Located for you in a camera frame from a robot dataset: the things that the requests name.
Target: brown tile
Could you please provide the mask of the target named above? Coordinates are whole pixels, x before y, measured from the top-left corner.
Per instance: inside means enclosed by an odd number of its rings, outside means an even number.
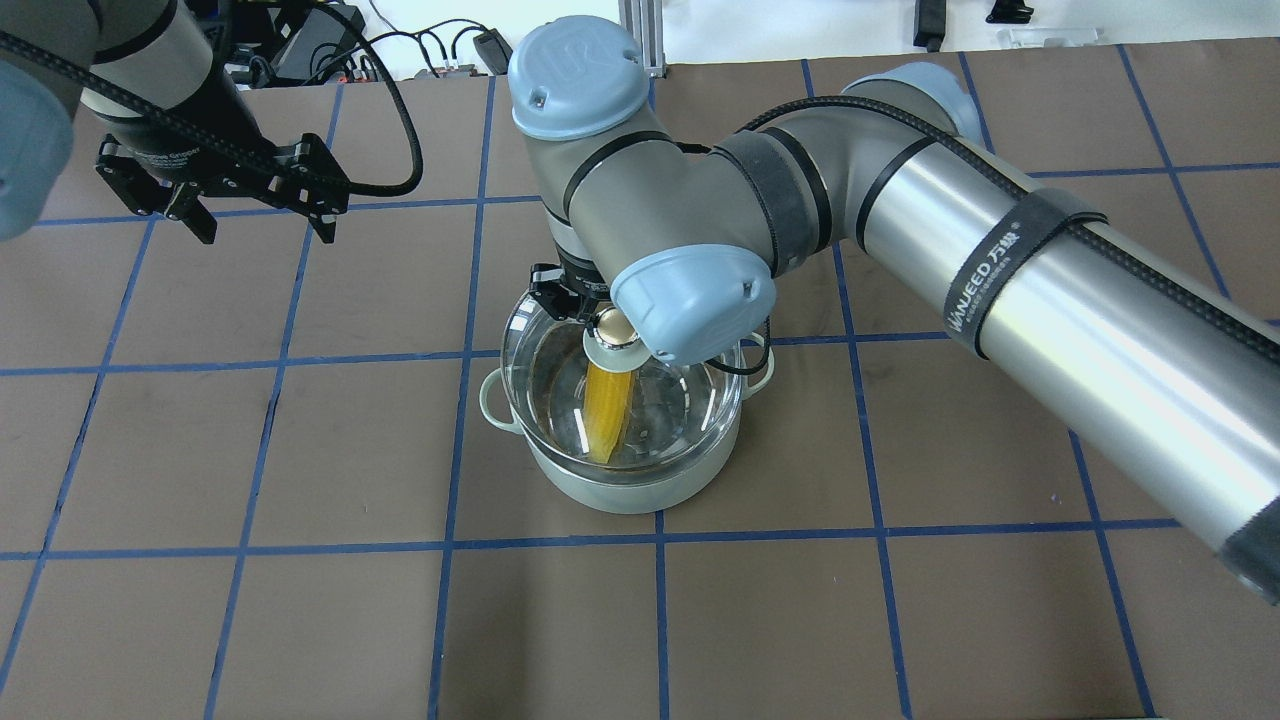
[[[9,560],[0,562],[0,647],[8,650],[13,625],[18,621],[22,601],[27,596],[27,584],[36,564],[31,561]]]
[[[262,136],[270,140],[273,145],[279,146],[293,145],[305,132],[315,133],[321,140],[326,138],[329,136],[329,122],[333,119],[333,102],[337,88],[337,85],[323,85],[319,87],[269,87],[264,90],[246,90],[239,96],[248,105],[253,119],[257,120],[257,127],[262,131]],[[408,177],[408,170],[406,170],[404,176]],[[265,208],[257,200],[247,197],[206,197],[204,202],[206,208],[214,211]]]
[[[742,405],[728,464],[667,511],[668,530],[872,524],[849,346],[783,346],[774,355],[773,382]]]
[[[497,83],[493,94],[493,127],[489,131],[485,195],[489,197],[538,195],[538,181],[534,178],[534,168],[529,164],[525,136],[511,119],[511,91],[507,87],[507,78],[497,78]]]
[[[44,544],[93,380],[0,379],[0,551],[38,551]]]
[[[119,218],[133,213],[120,202],[93,169],[106,126],[88,108],[77,108],[72,156],[49,192],[41,219]]]
[[[1138,483],[1130,480],[1120,468],[1092,446],[1084,446],[1084,462],[1089,469],[1093,497],[1098,502],[1098,514],[1102,519],[1137,520],[1172,516],[1172,512],[1152,500]]]
[[[233,546],[274,370],[110,375],[54,546]]]
[[[1280,170],[1179,176],[1231,300],[1262,318],[1280,318]]]
[[[942,332],[942,313],[915,295],[851,240],[833,252],[845,263],[849,310],[858,334]]]
[[[769,108],[804,96],[796,60],[671,65],[657,86],[657,111],[671,137],[714,145]]]
[[[485,206],[472,334],[475,348],[502,347],[507,319],[529,290],[529,268],[534,263],[559,263],[541,202]]]
[[[778,302],[771,316],[773,337],[845,334],[836,261],[831,251],[810,256],[797,270],[774,282]]]
[[[438,552],[251,557],[214,716],[425,717],[439,577]]]
[[[0,365],[97,365],[143,223],[35,228],[0,245]]]
[[[425,168],[421,184],[397,200],[475,197],[488,78],[431,78],[396,86],[404,96],[422,143]],[[333,154],[347,176],[357,182],[394,184],[408,177],[408,141],[384,83],[346,87]]]
[[[1093,533],[890,541],[916,717],[1135,717]]]
[[[956,76],[960,87],[965,87],[964,69],[960,56],[955,53],[938,53],[924,58],[922,55],[873,55],[868,58],[817,58],[809,60],[809,77],[813,79],[814,95],[838,95],[851,82],[868,76],[878,76],[908,63],[927,61],[941,65]]]
[[[180,224],[157,224],[113,363],[274,360],[306,227],[292,215],[223,218],[218,241],[201,245]]]
[[[462,350],[475,208],[362,210],[307,260],[289,354]]]
[[[234,565],[230,557],[51,561],[0,719],[198,717]]]
[[[255,544],[444,538],[458,361],[291,368]]]
[[[1115,229],[1217,290],[1169,176],[1051,178],[1044,184],[1079,195],[1105,213]]]
[[[453,556],[440,717],[657,717],[653,546]]]
[[[1164,164],[1115,47],[968,58],[996,154],[1023,172]]]
[[[498,360],[471,363],[466,433],[458,480],[458,538],[522,538],[652,533],[653,515],[613,515],[562,493],[534,461],[529,443],[499,430],[480,414],[480,383]],[[509,418],[502,382],[489,406]]]
[[[667,546],[672,717],[900,717],[876,541]]]
[[[1174,164],[1280,160],[1274,37],[1125,46]]]
[[[1274,717],[1280,618],[1180,528],[1107,533],[1156,712]]]
[[[947,341],[859,346],[884,523],[1088,520],[1062,423]]]

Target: pot handle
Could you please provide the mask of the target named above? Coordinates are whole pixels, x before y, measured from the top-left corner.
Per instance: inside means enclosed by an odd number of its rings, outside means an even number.
[[[751,337],[751,340],[754,340],[755,342],[758,342],[760,345],[760,347],[764,347],[764,338],[760,337],[760,333],[751,333],[750,337]],[[756,382],[755,384],[748,383],[746,387],[742,388],[742,400],[746,400],[746,398],[751,397],[753,395],[755,395],[755,393],[760,392],[762,389],[764,389],[764,386],[769,384],[769,380],[773,379],[773,364],[774,364],[774,356],[773,356],[773,348],[771,347],[769,348],[769,360],[764,365],[764,375],[762,375],[760,379],[759,379],[759,382]]]
[[[502,368],[485,375],[483,383],[480,383],[480,413],[484,414],[484,419],[489,420],[489,424],[498,428],[499,430],[507,430],[508,433],[515,433],[517,436],[525,434],[525,428],[518,421],[504,423],[498,418],[493,416],[493,411],[489,410],[489,391],[493,389],[493,383],[502,377]]]

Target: yellow corn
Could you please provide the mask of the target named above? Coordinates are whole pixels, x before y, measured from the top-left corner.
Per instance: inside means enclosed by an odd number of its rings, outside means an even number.
[[[608,462],[627,423],[635,370],[611,373],[595,363],[586,365],[586,397],[582,401],[586,456],[593,462]]]

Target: light blue joint cap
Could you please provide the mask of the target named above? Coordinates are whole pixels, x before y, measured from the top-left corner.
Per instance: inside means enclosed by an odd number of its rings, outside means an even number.
[[[978,106],[960,87],[960,81],[951,74],[951,70],[933,63],[908,63],[887,73],[854,81],[841,94],[847,94],[851,87],[873,79],[892,79],[924,92],[946,110],[960,135],[973,141],[982,141]]]
[[[529,33],[511,56],[511,114],[538,140],[577,140],[622,124],[649,97],[640,46],[617,23],[571,15]]]
[[[732,245],[685,245],[636,260],[609,287],[653,356],[692,365],[724,352],[773,311],[769,266]]]
[[[40,218],[72,155],[72,119],[47,87],[0,60],[0,240]]]

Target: cable strap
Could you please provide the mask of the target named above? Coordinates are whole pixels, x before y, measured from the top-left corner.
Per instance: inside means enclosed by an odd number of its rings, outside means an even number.
[[[1065,190],[1046,187],[1027,193],[982,238],[951,281],[942,310],[947,333],[986,360],[978,333],[1014,273],[1068,227],[1105,222],[1106,215]]]

